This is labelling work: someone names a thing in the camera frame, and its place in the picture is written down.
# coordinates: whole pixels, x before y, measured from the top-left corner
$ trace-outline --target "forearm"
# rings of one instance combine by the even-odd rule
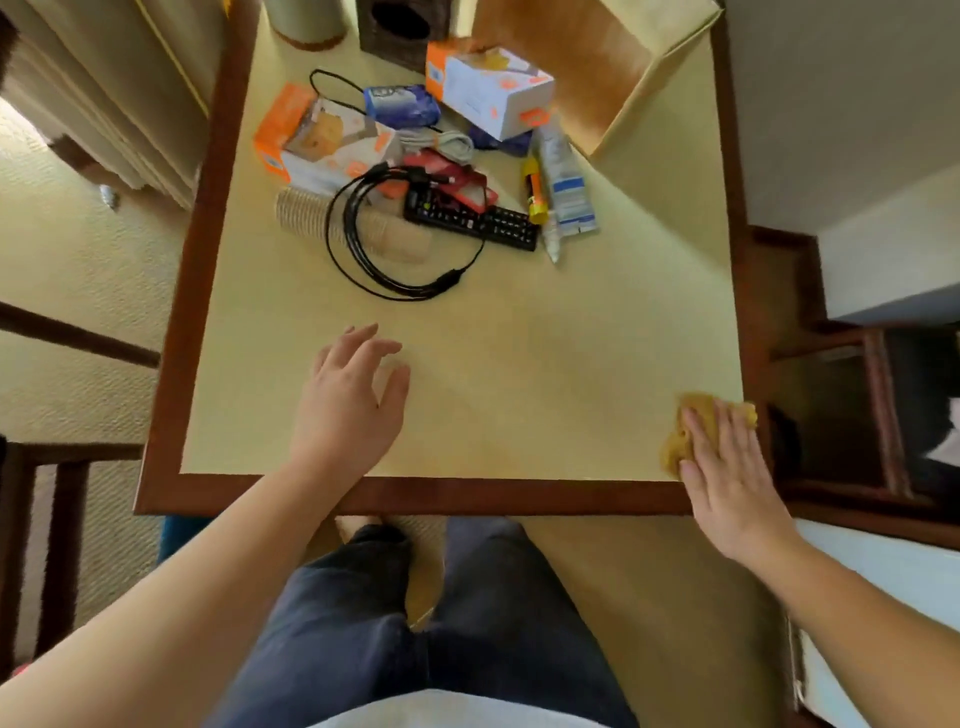
[[[242,665],[346,487],[285,466],[0,688],[0,725],[197,725]]]
[[[925,728],[960,715],[960,635],[798,540],[755,573],[810,635],[873,728]]]

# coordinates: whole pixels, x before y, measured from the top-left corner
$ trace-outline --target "white shirt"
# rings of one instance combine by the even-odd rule
[[[341,713],[313,728],[603,728],[543,708],[460,692],[421,691],[388,697]]]

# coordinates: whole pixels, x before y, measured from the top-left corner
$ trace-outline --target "wall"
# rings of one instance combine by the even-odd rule
[[[821,232],[819,242],[829,318],[960,320],[960,165]]]
[[[727,6],[751,223],[819,234],[960,162],[960,3]]]
[[[960,629],[960,553],[934,546],[798,521],[809,542],[932,619]],[[869,728],[804,635],[806,704],[836,728]]]

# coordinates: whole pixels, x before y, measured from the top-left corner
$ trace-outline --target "hand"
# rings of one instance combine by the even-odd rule
[[[696,462],[684,460],[684,482],[693,518],[724,556],[756,572],[759,561],[779,546],[803,543],[786,506],[774,489],[756,432],[742,412],[717,401],[719,452],[713,449],[700,417],[684,411]]]
[[[403,427],[410,368],[394,369],[378,402],[373,375],[401,344],[375,338],[377,324],[349,327],[317,354],[303,385],[291,459],[310,469],[332,468],[349,489],[390,449]]]

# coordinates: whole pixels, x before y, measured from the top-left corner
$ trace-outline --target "yellow sponge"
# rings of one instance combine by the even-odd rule
[[[660,449],[660,466],[673,477],[680,480],[680,461],[693,459],[693,441],[684,424],[684,408],[689,407],[700,415],[704,432],[716,449],[720,436],[717,428],[717,416],[714,409],[716,397],[703,392],[688,392],[680,395],[677,402],[677,424]],[[756,407],[750,402],[734,405],[747,418],[747,426],[756,429]]]

